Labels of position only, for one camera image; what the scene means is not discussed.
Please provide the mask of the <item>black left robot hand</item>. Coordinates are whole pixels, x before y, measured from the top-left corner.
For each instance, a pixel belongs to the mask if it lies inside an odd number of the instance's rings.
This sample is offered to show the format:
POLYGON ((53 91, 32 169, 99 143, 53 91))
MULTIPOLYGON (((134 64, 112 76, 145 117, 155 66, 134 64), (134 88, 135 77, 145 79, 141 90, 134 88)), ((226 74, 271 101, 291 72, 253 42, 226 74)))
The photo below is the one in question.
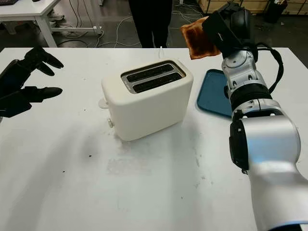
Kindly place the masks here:
POLYGON ((61 69, 64 65, 42 47, 35 47, 28 51, 24 59, 15 59, 0 74, 0 96, 8 96, 14 92, 22 93, 30 102, 40 103, 45 99, 53 98, 62 93, 58 87, 37 88, 25 87, 24 83, 34 70, 39 70, 48 76, 54 76, 49 65, 61 69))

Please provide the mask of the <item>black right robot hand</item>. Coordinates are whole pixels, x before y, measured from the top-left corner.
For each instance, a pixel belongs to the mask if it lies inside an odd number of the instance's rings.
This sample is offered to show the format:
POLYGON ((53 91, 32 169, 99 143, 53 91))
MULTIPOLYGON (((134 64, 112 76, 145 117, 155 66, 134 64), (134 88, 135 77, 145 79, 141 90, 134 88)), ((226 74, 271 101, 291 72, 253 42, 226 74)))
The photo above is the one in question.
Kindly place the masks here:
POLYGON ((218 9, 218 13, 241 43, 254 42, 249 10, 234 1, 228 1, 218 9))

